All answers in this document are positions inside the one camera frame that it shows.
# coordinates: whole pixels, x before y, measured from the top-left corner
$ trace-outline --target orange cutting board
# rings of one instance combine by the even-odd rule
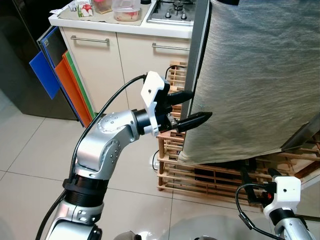
[[[88,106],[87,106],[87,104],[86,104],[86,102],[85,102],[84,96],[83,96],[82,93],[81,93],[81,90],[80,90],[79,85],[78,85],[78,83],[77,83],[77,79],[76,79],[76,77],[75,77],[75,75],[74,75],[74,72],[72,71],[72,69],[71,69],[71,67],[70,67],[70,65],[69,65],[69,62],[68,62],[66,53],[67,53],[67,51],[62,55],[62,58],[63,58],[63,60],[64,60],[64,63],[65,63],[65,65],[66,65],[66,68],[68,69],[69,74],[71,75],[73,84],[75,85],[75,88],[76,88],[77,92],[80,94],[81,101],[82,101],[83,105],[85,106],[86,113],[89,115],[90,120],[92,121],[92,117],[91,117],[91,115],[90,115]]]
[[[84,104],[82,95],[77,90],[78,85],[75,84],[75,82],[73,81],[72,75],[68,70],[67,64],[68,62],[66,63],[65,59],[62,59],[62,61],[59,62],[59,64],[55,67],[55,72],[58,75],[60,82],[62,83],[70,100],[72,101],[76,112],[80,116],[84,126],[87,128],[91,122],[91,116],[89,114],[86,104]]]

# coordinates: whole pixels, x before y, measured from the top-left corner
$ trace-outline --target kitchen counter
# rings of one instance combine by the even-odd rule
[[[124,24],[120,24],[120,23],[114,24],[114,23],[106,23],[106,22],[61,19],[61,18],[58,18],[58,16],[56,14],[53,14],[52,16],[49,17],[49,22],[52,26],[60,26],[60,27],[70,27],[70,28],[100,30],[100,31],[127,33],[127,34],[191,39],[192,30],[193,30],[192,26],[179,26],[179,25],[147,22],[147,18],[148,18],[149,14],[155,4],[156,4],[156,1],[152,0],[150,8],[149,8],[147,14],[145,15],[140,26],[124,25]]]

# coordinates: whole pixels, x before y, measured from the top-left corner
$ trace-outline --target metal drawer handle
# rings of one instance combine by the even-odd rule
[[[80,38],[80,37],[76,37],[76,35],[72,35],[70,37],[70,39],[72,39],[72,40],[80,40],[80,41],[87,41],[87,42],[109,44],[109,38],[106,38],[105,40],[97,40],[97,39],[89,39],[89,38]]]
[[[159,46],[155,42],[152,43],[152,47],[153,48],[158,48],[158,49],[175,49],[175,50],[190,51],[190,48],[175,47],[175,46]]]

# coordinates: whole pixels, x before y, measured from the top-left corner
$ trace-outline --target jar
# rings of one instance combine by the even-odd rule
[[[134,22],[139,18],[141,0],[113,0],[112,11],[114,18],[122,22]]]
[[[112,0],[93,0],[95,12],[98,14],[106,14],[112,11]]]

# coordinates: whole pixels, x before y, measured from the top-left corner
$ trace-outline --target white cabinet door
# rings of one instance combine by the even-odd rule
[[[99,112],[124,84],[117,35],[115,32],[71,27],[63,27],[63,31],[94,109]],[[128,100],[124,91],[106,113],[127,109]]]
[[[190,39],[126,33],[117,33],[117,38],[125,82],[148,71],[155,71],[165,76],[171,61],[185,63],[188,61],[189,51],[183,49],[190,48]],[[153,47],[153,44],[183,49],[158,48]],[[131,110],[144,107],[140,95],[142,86],[142,81],[136,82],[126,90]]]

